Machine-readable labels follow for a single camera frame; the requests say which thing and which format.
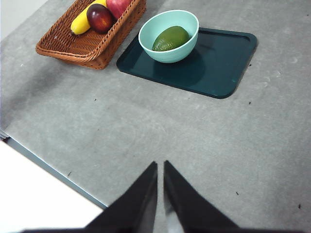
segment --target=apple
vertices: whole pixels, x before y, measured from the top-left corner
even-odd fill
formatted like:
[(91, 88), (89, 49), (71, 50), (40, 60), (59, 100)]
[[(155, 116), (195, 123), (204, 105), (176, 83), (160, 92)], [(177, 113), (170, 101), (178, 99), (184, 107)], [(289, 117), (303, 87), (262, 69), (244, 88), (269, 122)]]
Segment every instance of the apple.
[(91, 28), (99, 34), (107, 33), (115, 22), (110, 11), (101, 4), (91, 5), (86, 16)]
[(106, 0), (106, 5), (113, 16), (118, 19), (126, 10), (131, 0)]

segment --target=fruit basket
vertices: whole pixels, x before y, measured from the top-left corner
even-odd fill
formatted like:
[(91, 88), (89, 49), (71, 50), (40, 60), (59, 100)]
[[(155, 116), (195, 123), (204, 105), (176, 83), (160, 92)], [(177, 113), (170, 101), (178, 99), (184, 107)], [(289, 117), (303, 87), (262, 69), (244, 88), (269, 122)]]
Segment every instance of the fruit basket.
[(114, 53), (146, 10), (146, 0), (132, 0), (107, 34), (88, 30), (72, 35), (72, 21), (94, 0), (76, 0), (36, 45), (36, 52), (64, 62), (104, 69)]

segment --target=gray countertop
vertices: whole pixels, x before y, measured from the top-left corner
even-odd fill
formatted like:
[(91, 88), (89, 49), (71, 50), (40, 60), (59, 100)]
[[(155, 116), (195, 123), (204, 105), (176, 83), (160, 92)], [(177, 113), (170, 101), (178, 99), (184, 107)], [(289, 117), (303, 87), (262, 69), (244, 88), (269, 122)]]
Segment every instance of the gray countertop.
[[(1, 42), (7, 135), (106, 205), (155, 160), (155, 232), (166, 227), (166, 159), (241, 227), (311, 231), (310, 0), (147, 0), (100, 71), (35, 52), (72, 2), (48, 1)], [(256, 35), (252, 65), (232, 96), (217, 100), (118, 71), (142, 24), (171, 9), (193, 12), (201, 27)]]

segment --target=dark teal tray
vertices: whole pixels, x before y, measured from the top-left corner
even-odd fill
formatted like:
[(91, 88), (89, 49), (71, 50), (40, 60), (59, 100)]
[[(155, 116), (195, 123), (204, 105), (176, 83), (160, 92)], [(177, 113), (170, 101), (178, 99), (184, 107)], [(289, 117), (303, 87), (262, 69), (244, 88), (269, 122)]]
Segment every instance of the dark teal tray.
[(134, 38), (117, 61), (121, 72), (223, 99), (236, 89), (257, 46), (253, 34), (200, 28), (191, 54), (164, 64), (150, 58)]

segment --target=light blue bowl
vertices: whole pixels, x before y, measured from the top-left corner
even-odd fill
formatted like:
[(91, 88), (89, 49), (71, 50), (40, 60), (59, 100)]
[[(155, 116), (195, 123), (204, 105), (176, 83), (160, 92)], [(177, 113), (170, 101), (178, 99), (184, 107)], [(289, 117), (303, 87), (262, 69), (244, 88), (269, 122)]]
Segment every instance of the light blue bowl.
[[(190, 40), (182, 46), (168, 51), (153, 51), (152, 45), (161, 32), (172, 26), (183, 27)], [(140, 29), (138, 40), (146, 53), (158, 62), (173, 63), (187, 57), (193, 50), (199, 33), (199, 20), (188, 11), (172, 10), (149, 19)]]

